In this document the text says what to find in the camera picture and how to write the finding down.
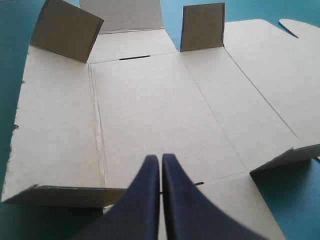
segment teal background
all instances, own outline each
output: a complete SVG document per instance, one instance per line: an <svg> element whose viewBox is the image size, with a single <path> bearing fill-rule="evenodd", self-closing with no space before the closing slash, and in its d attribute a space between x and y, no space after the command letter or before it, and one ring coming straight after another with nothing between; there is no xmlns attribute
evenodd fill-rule
<svg viewBox="0 0 320 240"><path fill-rule="evenodd" d="M10 154L10 141L28 43L44 1L0 1L0 191ZM79 6L78 0L68 2ZM177 49L180 48L183 5L213 2L220 1L161 1L163 23ZM320 26L320 0L226 0L225 2L226 21L260 18L279 27L279 19L289 18ZM313 160L308 167L297 167L293 172L295 173L293 175L288 175L288 172L275 174L274 181L270 181L272 184L264 180L266 178L256 178L256 182L287 238L312 239L303 238L300 233L303 233L301 229L314 227L316 223L312 222L309 225L307 221L319 222L320 214L316 207L319 198L318 195L312 195L316 190L319 192L317 185L319 164ZM289 188L298 191L289 195L291 196L289 198L285 195L279 198L281 189L276 188L275 194L272 192L277 181L284 181L286 185L280 184L284 190ZM313 215L306 218L306 213ZM101 214L101 209L0 204L0 240L68 239ZM320 239L317 229L313 229L310 234L307 237L318 236L317 239Z"/></svg>
<svg viewBox="0 0 320 240"><path fill-rule="evenodd" d="M320 162L312 159L252 178L288 240L320 239Z"/></svg>

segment cardboard flap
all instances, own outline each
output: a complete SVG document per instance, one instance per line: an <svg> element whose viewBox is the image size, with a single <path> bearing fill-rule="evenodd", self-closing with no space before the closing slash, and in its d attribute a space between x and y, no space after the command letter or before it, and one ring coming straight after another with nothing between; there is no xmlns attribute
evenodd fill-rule
<svg viewBox="0 0 320 240"><path fill-rule="evenodd" d="M283 154L275 157L271 161L268 161L266 164L256 168L255 170L252 170L250 174L266 169L272 169L287 164L293 164L296 162L317 158L319 156L320 144L301 147L297 149L291 148L288 151L285 151Z"/></svg>
<svg viewBox="0 0 320 240"><path fill-rule="evenodd" d="M103 21L63 0L46 0L30 44L86 63Z"/></svg>
<svg viewBox="0 0 320 240"><path fill-rule="evenodd" d="M225 3L183 7L181 52L224 46Z"/></svg>
<svg viewBox="0 0 320 240"><path fill-rule="evenodd" d="M126 190L120 188L33 185L6 199L6 204L103 208L115 204Z"/></svg>
<svg viewBox="0 0 320 240"><path fill-rule="evenodd" d="M160 0L80 0L80 7L105 20L103 33L163 28Z"/></svg>

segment cardboard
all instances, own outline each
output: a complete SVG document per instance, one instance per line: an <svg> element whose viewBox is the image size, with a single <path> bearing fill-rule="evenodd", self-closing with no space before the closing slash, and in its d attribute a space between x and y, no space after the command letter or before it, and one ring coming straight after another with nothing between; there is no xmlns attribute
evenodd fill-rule
<svg viewBox="0 0 320 240"><path fill-rule="evenodd" d="M91 70L108 185L126 188L151 153L160 159L174 152L195 183L246 170L179 53L97 63Z"/></svg>
<svg viewBox="0 0 320 240"><path fill-rule="evenodd" d="M34 185L8 198L4 203L103 208L116 203L124 192L124 189Z"/></svg>
<svg viewBox="0 0 320 240"><path fill-rule="evenodd" d="M99 34L88 63L175 52L177 50L164 29Z"/></svg>
<svg viewBox="0 0 320 240"><path fill-rule="evenodd" d="M46 0L30 44L86 63L103 19L63 0Z"/></svg>
<svg viewBox="0 0 320 240"><path fill-rule="evenodd" d="M320 46L317 41L320 38L319 27L290 19L280 19L279 23L290 33L299 38L299 41L304 42L305 45L312 47L320 54Z"/></svg>
<svg viewBox="0 0 320 240"><path fill-rule="evenodd" d="M223 47L183 52L181 56L247 169L301 144Z"/></svg>
<svg viewBox="0 0 320 240"><path fill-rule="evenodd" d="M80 7L105 20L101 33L162 29L160 0L80 0Z"/></svg>
<svg viewBox="0 0 320 240"><path fill-rule="evenodd" d="M291 148L288 151L285 151L283 154L275 157L271 161L268 161L262 166L254 169L250 173L253 174L266 169L272 169L287 164L310 160L313 158L317 158L318 156L320 156L320 144L306 146L298 149Z"/></svg>
<svg viewBox="0 0 320 240"><path fill-rule="evenodd" d="M319 31L304 28L314 41L314 32ZM303 143L294 147L319 143L320 54L315 44L260 19L226 23L224 43L248 79Z"/></svg>
<svg viewBox="0 0 320 240"><path fill-rule="evenodd" d="M213 204L250 230L270 240L286 239L249 175L198 188Z"/></svg>
<svg viewBox="0 0 320 240"><path fill-rule="evenodd" d="M224 46L225 3L183 7L181 52Z"/></svg>

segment box flap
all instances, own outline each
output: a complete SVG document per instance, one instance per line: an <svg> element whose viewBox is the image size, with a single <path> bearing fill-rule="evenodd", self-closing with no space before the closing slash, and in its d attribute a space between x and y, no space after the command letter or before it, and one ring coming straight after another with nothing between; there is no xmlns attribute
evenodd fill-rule
<svg viewBox="0 0 320 240"><path fill-rule="evenodd" d="M120 188L33 185L6 199L6 204L103 208L115 204L126 190Z"/></svg>
<svg viewBox="0 0 320 240"><path fill-rule="evenodd" d="M177 52L165 29L99 34L88 63Z"/></svg>
<svg viewBox="0 0 320 240"><path fill-rule="evenodd" d="M180 53L91 68L108 187L127 188L147 154L175 153L195 183L246 170Z"/></svg>
<svg viewBox="0 0 320 240"><path fill-rule="evenodd" d="M291 148L285 151L283 154L275 157L271 161L268 161L264 165L252 170L250 174L253 174L262 170L266 170L266 169L272 169L272 168L276 168L276 167L287 165L287 164L293 164L296 162L317 158L319 156L320 156L320 144L301 147L297 149Z"/></svg>
<svg viewBox="0 0 320 240"><path fill-rule="evenodd" d="M181 52L224 46L225 3L183 7Z"/></svg>
<svg viewBox="0 0 320 240"><path fill-rule="evenodd" d="M63 0L46 0L30 44L86 63L103 19Z"/></svg>
<svg viewBox="0 0 320 240"><path fill-rule="evenodd" d="M105 20L102 33L163 28L160 0L80 0L80 7Z"/></svg>
<svg viewBox="0 0 320 240"><path fill-rule="evenodd" d="M224 44L303 146L317 144L320 136L320 51L315 44L306 44L303 36L296 38L261 19L227 22Z"/></svg>
<svg viewBox="0 0 320 240"><path fill-rule="evenodd" d="M249 170L301 145L224 47L180 54L226 137Z"/></svg>
<svg viewBox="0 0 320 240"><path fill-rule="evenodd" d="M2 200L34 184L107 188L88 65L30 46Z"/></svg>

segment flattened cardboard box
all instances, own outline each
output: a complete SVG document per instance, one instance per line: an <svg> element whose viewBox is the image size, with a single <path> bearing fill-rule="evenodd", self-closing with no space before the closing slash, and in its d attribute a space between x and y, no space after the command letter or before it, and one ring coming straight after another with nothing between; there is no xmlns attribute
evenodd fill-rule
<svg viewBox="0 0 320 240"><path fill-rule="evenodd" d="M223 47L178 53L164 29L99 34L96 42L89 64L29 48L2 201L103 207L146 155L166 152L206 188L304 144ZM141 56L150 57L119 60ZM303 158L319 155L312 149Z"/></svg>

